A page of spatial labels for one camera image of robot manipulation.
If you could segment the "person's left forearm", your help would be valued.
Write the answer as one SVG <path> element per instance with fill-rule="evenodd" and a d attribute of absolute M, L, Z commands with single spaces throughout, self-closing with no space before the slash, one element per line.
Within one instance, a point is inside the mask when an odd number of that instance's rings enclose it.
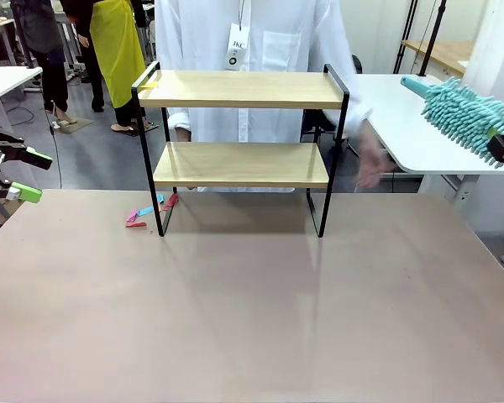
<path fill-rule="evenodd" d="M 344 131 L 354 138 L 363 138 L 366 132 L 373 135 L 375 132 L 369 122 L 373 109 L 363 96 L 360 75 L 354 68 L 351 54 L 344 54 L 340 58 L 340 62 L 342 67 L 340 77 L 349 90 L 349 106 Z"/>

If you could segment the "person's right forearm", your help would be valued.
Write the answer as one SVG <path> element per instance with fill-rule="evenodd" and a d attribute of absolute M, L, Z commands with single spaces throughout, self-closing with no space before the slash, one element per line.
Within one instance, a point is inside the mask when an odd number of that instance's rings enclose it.
<path fill-rule="evenodd" d="M 168 108 L 168 125 L 170 128 L 184 128 L 185 130 L 191 130 L 191 122 L 189 111 L 187 108 L 173 107 Z"/>

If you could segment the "black pole stand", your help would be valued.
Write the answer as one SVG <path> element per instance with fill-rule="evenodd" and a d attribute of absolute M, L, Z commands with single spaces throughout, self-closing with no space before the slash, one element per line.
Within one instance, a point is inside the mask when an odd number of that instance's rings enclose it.
<path fill-rule="evenodd" d="M 421 65 L 421 69 L 417 74 L 418 76 L 426 76 L 428 63 L 431 59 L 431 55 L 433 53 L 433 47 L 435 45 L 436 38 L 438 36 L 438 31 L 440 29 L 440 25 L 442 23 L 443 15 L 444 15 L 444 12 L 446 9 L 446 3 L 447 3 L 447 0 L 441 0 L 440 4 L 438 6 L 437 17 L 435 19 L 433 31 L 432 31 L 430 39 L 428 41 L 428 47 L 427 47 L 426 53 L 423 57 L 423 63 Z"/>

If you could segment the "teal chenille duster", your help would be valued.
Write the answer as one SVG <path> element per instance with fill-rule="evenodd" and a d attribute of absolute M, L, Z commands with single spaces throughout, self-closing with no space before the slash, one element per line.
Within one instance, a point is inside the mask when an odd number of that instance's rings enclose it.
<path fill-rule="evenodd" d="M 482 97 L 453 77 L 442 84 L 428 85 L 403 76 L 401 85 L 424 100 L 424 119 L 442 135 L 488 165 L 496 169 L 504 166 L 487 149 L 490 128 L 504 134 L 504 102 Z"/>

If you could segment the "person's left hand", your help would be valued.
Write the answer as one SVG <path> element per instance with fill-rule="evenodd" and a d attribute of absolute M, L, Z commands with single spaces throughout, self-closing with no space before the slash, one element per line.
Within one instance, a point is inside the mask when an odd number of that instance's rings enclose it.
<path fill-rule="evenodd" d="M 382 174 L 391 172 L 396 167 L 388 159 L 388 153 L 382 148 L 382 144 L 368 120 L 365 120 L 360 127 L 358 154 L 360 164 L 356 184 L 359 188 L 376 186 Z"/>

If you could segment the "large white table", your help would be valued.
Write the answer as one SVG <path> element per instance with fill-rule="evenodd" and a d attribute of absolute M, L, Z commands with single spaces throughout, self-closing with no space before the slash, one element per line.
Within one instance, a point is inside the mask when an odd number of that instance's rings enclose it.
<path fill-rule="evenodd" d="M 504 167 L 494 168 L 429 124 L 421 115 L 424 100 L 404 87 L 402 78 L 359 75 L 361 94 L 372 108 L 370 124 L 397 165 L 423 177 L 421 193 L 431 191 L 432 179 L 442 178 L 454 190 L 454 205 L 462 207 L 482 175 L 504 175 Z"/>

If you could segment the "bystander in yellow apron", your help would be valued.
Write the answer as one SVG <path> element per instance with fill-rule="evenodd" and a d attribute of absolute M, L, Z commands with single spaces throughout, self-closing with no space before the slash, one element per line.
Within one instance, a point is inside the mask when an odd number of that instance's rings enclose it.
<path fill-rule="evenodd" d="M 139 134 L 131 88 L 144 72 L 138 29 L 145 28 L 142 0 L 60 0 L 77 38 L 91 47 L 107 86 L 116 123 L 112 131 Z"/>

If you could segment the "brown floor mat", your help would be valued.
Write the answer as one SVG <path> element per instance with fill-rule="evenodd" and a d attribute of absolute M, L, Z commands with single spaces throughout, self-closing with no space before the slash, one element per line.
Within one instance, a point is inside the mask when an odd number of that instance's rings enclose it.
<path fill-rule="evenodd" d="M 68 123 L 66 120 L 55 120 L 52 122 L 52 127 L 55 131 L 60 133 L 72 134 L 93 123 L 93 120 L 85 118 L 78 118 L 74 123 Z"/>

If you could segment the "two-tier wooden shelf black frame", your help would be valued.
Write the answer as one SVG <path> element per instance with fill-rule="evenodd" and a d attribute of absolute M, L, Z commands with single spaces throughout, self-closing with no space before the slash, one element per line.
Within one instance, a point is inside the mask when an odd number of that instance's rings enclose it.
<path fill-rule="evenodd" d="M 157 88 L 141 89 L 152 81 L 158 82 Z M 330 64 L 322 72 L 173 71 L 161 69 L 154 61 L 134 82 L 131 92 L 138 120 L 143 118 L 141 109 L 147 107 L 159 108 L 164 122 L 168 120 L 167 109 L 173 107 L 339 109 L 330 166 L 323 162 L 317 140 L 299 144 L 168 140 L 153 165 L 144 128 L 139 128 L 152 202 L 157 201 L 160 187 L 173 191 L 187 186 L 324 189 L 321 213 L 312 199 L 307 201 L 316 233 L 324 235 L 349 106 L 349 90 Z"/>

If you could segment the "black tripod stand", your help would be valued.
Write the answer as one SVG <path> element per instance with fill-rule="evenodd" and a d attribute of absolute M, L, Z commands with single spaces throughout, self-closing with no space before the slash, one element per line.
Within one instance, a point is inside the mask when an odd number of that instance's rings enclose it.
<path fill-rule="evenodd" d="M 417 5 L 418 5 L 418 0 L 411 0 L 409 3 L 409 8 L 407 11 L 407 17 L 405 20 L 404 29 L 402 31 L 400 45 L 399 45 L 398 51 L 396 53 L 396 61 L 395 61 L 395 65 L 394 65 L 393 72 L 392 72 L 393 74 L 398 74 L 400 72 L 403 57 L 405 54 L 405 48 L 406 48 L 406 46 L 404 45 L 404 42 L 406 40 L 408 40 L 410 33 L 412 31 L 413 21 L 414 21 L 416 12 L 417 12 Z"/>

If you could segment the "person in white coat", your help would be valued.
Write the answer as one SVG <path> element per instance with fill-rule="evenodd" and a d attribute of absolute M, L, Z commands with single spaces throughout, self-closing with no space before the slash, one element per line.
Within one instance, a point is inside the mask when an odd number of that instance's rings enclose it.
<path fill-rule="evenodd" d="M 351 54 L 338 0 L 155 0 L 161 67 L 228 71 L 223 65 L 231 24 L 249 28 L 248 49 L 238 71 L 321 72 L 330 64 L 340 77 L 340 58 Z M 188 111 L 193 142 L 300 140 L 299 109 Z"/>

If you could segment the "black office chair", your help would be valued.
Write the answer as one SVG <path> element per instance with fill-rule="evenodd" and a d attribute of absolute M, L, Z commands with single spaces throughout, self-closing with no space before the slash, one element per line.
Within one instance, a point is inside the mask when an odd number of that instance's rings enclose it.
<path fill-rule="evenodd" d="M 362 74 L 363 68 L 360 59 L 356 55 L 352 55 L 352 59 L 357 74 Z M 336 128 L 328 121 L 324 112 L 320 110 L 305 110 L 302 118 L 301 139 L 304 135 L 315 135 L 316 133 L 319 135 L 330 133 L 333 135 L 333 141 L 335 141 Z M 342 145 L 345 145 L 345 150 L 350 151 L 357 159 L 359 158 L 357 151 L 352 147 L 348 139 L 343 139 Z"/>

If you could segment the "wooden top bench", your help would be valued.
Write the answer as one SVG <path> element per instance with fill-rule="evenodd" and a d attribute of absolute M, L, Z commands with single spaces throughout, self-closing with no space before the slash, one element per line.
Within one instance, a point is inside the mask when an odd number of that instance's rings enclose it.
<path fill-rule="evenodd" d="M 403 40 L 401 44 L 415 52 L 416 65 L 420 67 L 428 50 L 428 41 Z M 469 64 L 473 49 L 474 43 L 472 41 L 437 40 L 428 61 L 427 71 L 436 77 L 439 75 L 462 77 Z"/>

